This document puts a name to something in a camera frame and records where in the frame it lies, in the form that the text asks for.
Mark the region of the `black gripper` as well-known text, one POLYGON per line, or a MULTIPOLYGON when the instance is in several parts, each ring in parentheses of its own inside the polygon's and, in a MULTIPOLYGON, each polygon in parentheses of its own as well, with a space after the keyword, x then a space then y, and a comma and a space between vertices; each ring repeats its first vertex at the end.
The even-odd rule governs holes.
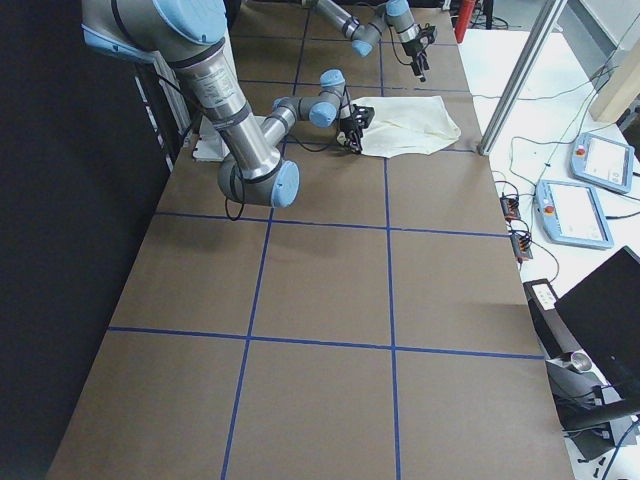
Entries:
POLYGON ((420 83, 425 83, 430 69, 426 49, 437 38, 436 27, 410 27, 399 33, 400 42, 412 60, 412 71, 420 83))
POLYGON ((374 108, 348 104, 342 107, 339 117, 339 142, 351 153, 361 153, 363 132, 374 118, 374 108))

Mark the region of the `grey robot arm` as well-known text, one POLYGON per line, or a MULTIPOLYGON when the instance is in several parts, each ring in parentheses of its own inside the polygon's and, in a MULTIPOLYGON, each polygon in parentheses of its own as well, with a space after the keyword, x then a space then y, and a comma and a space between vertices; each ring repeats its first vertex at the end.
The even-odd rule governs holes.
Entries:
POLYGON ((106 55, 150 63, 160 54, 191 88, 230 151, 218 172, 219 188, 240 204, 285 208, 295 200, 299 168, 277 145, 297 122, 337 126, 339 141, 358 153, 374 115, 350 102, 342 72, 331 69, 321 75, 318 95, 281 98, 258 120, 224 54, 221 1, 85 1, 82 28, 85 42, 106 55))
POLYGON ((437 29, 431 24, 419 25, 407 1, 386 1, 374 7, 374 15, 367 23, 362 23, 334 1, 301 1, 300 5, 318 13, 340 31, 361 57, 371 53, 386 30, 395 32, 405 55, 410 58, 408 66, 414 76, 422 83, 426 81, 430 69, 426 50, 435 42, 437 29))

